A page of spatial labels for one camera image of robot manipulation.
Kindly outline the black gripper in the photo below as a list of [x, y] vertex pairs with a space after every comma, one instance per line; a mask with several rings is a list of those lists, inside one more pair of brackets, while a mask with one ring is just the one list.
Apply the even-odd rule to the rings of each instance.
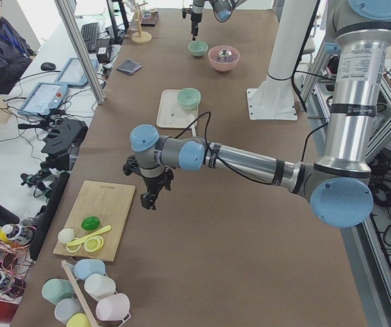
[[136, 159], [135, 155], [127, 158], [123, 165], [123, 173], [126, 176], [136, 174], [143, 178], [147, 192], [140, 195], [140, 201], [143, 208], [147, 210], [156, 210], [156, 200], [159, 192], [162, 189], [171, 190], [171, 182], [174, 179], [171, 168], [157, 165], [152, 169], [142, 168]]
[[181, 12], [183, 18], [186, 18], [187, 15], [190, 15], [191, 39], [196, 41], [198, 36], [198, 24], [202, 21], [203, 7], [201, 5], [190, 5], [189, 7], [183, 7]]

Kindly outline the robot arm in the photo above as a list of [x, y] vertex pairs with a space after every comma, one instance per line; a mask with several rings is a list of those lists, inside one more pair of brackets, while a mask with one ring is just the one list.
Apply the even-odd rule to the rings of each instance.
[[304, 198], [314, 215], [336, 228], [365, 221], [374, 207], [366, 149], [377, 116], [386, 54], [391, 46], [391, 1], [330, 1], [324, 41], [340, 52], [323, 153], [305, 163], [297, 153], [298, 110], [292, 83], [309, 36], [318, 1], [286, 1], [261, 83], [238, 96], [243, 122], [221, 119], [238, 147], [213, 141], [206, 133], [177, 136], [155, 125], [130, 133], [126, 175], [141, 176], [140, 201], [153, 209], [180, 170], [229, 170], [249, 181], [282, 187]]
[[[211, 0], [208, 1], [213, 9], [214, 17], [219, 22], [227, 21], [232, 15], [233, 11], [247, 2], [247, 0]], [[202, 22], [203, 10], [205, 0], [193, 0], [189, 7], [182, 8], [182, 17], [185, 19], [187, 16], [191, 17], [191, 40], [196, 41], [199, 31], [199, 24]]]

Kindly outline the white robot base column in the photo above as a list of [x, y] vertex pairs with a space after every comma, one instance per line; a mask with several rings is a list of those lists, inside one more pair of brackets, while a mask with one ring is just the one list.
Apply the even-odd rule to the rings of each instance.
[[272, 50], [266, 79], [256, 89], [247, 89], [247, 106], [251, 120], [297, 119], [294, 107], [294, 70], [319, 2], [285, 1]]

